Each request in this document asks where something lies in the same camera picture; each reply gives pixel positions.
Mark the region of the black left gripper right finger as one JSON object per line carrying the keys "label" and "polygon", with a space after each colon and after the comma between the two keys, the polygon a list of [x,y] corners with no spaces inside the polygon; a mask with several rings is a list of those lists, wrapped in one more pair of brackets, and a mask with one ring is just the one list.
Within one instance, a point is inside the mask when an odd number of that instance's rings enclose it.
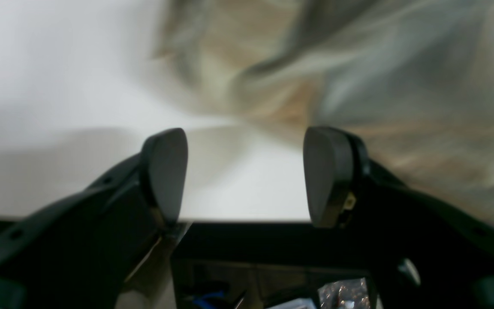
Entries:
{"label": "black left gripper right finger", "polygon": [[309,127],[303,164],[311,223],[362,246],[386,309],[494,309],[494,227],[409,188],[343,130]]}

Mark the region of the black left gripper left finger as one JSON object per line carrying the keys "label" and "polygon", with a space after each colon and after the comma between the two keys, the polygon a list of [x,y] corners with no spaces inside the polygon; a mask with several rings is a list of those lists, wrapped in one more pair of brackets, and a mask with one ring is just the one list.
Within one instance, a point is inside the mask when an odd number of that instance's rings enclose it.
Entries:
{"label": "black left gripper left finger", "polygon": [[0,218],[0,309],[114,308],[131,272],[176,226],[187,162],[186,133],[172,128],[84,190]]}

